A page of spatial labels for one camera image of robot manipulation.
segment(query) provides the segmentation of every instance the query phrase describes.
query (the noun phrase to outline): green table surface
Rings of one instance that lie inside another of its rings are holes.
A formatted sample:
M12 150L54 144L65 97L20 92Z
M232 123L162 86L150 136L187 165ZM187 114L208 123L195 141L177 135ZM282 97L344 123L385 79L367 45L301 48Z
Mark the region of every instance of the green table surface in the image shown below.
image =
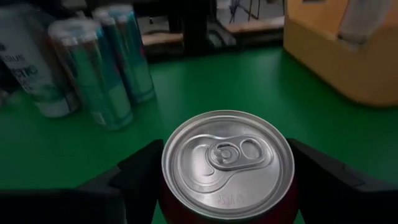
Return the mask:
M134 121L116 132L102 130L86 109L45 118L24 92L13 94L0 108L0 189L76 187L212 110L260 116L287 138L398 184L398 109L350 102L280 47L150 70L157 98L134 108ZM165 223L158 207L153 223Z

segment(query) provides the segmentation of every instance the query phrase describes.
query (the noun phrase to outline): teal energy drink can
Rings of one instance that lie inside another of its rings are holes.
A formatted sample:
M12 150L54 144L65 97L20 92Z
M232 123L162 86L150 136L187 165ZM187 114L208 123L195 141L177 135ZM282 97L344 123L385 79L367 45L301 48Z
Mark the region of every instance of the teal energy drink can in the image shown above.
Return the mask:
M132 6L115 4L97 8L93 17L100 21L111 43L132 103L151 99L155 95L154 84Z
M108 130L129 124L131 105L101 25L67 19L54 22L49 35L95 121Z

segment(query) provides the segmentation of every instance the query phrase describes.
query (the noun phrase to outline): table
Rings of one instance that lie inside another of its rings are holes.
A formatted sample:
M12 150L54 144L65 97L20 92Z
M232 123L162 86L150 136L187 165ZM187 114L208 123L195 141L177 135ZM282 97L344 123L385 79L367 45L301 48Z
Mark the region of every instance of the table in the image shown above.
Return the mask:
M106 132L87 110L44 118L22 91L0 108L0 189L76 187L200 113L241 110L372 177L398 184L398 108L357 105L280 47L151 66L156 100ZM157 207L154 223L165 223Z

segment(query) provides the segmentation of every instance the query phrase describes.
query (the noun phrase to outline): pull tab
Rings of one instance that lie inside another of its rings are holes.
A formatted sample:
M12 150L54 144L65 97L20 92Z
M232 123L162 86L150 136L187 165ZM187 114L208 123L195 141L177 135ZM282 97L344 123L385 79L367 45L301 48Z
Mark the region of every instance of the pull tab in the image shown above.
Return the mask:
M255 136L236 136L212 145L207 158L219 170L242 169L262 163L266 158L265 147Z

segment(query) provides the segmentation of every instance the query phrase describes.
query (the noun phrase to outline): red can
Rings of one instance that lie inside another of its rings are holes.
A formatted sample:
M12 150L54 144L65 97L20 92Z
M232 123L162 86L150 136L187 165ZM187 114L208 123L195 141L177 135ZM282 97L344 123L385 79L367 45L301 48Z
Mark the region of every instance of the red can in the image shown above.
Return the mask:
M291 224L294 158L267 121L212 111L178 127L162 155L159 203L169 224Z

